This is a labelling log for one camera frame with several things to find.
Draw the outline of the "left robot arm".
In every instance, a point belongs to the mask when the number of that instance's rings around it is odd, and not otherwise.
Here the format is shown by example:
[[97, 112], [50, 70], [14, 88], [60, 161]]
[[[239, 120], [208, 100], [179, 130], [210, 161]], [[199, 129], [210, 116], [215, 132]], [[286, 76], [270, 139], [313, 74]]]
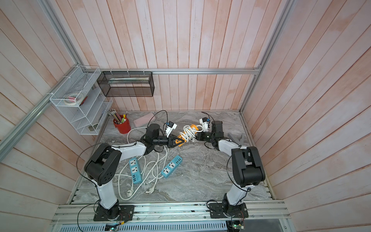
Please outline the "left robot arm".
[[118, 207], [112, 179], [120, 161], [147, 155], [155, 146], [174, 148], [185, 142], [183, 138], [171, 133], [161, 135], [160, 126], [151, 124], [146, 128], [146, 133], [134, 143], [117, 146], [101, 143], [84, 167], [88, 179], [96, 186], [100, 199], [99, 206], [105, 210]]

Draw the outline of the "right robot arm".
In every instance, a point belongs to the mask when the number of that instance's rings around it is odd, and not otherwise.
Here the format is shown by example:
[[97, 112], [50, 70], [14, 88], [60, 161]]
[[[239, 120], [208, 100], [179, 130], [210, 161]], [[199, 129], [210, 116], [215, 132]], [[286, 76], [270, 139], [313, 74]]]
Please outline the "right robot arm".
[[259, 151], [256, 147], [246, 147], [224, 136], [222, 121], [212, 121], [211, 125], [211, 131], [197, 132], [196, 139], [210, 143], [229, 156], [227, 162], [232, 164], [232, 187], [225, 194], [223, 204], [225, 208], [239, 206], [247, 193], [266, 179]]

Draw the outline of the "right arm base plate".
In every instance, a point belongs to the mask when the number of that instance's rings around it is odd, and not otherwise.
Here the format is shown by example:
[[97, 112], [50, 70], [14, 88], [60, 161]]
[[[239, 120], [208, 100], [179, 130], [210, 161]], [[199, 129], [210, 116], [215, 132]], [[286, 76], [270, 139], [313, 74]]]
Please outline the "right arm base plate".
[[245, 203], [237, 206], [228, 203], [210, 202], [206, 204], [211, 218], [248, 218], [249, 214]]

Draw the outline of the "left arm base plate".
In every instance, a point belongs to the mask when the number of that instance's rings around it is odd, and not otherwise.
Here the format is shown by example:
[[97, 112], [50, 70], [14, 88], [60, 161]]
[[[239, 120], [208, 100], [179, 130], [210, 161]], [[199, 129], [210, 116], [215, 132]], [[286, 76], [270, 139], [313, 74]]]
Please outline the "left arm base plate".
[[114, 205], [111, 209], [105, 209], [101, 205], [97, 207], [93, 221], [130, 221], [133, 218], [134, 205]]

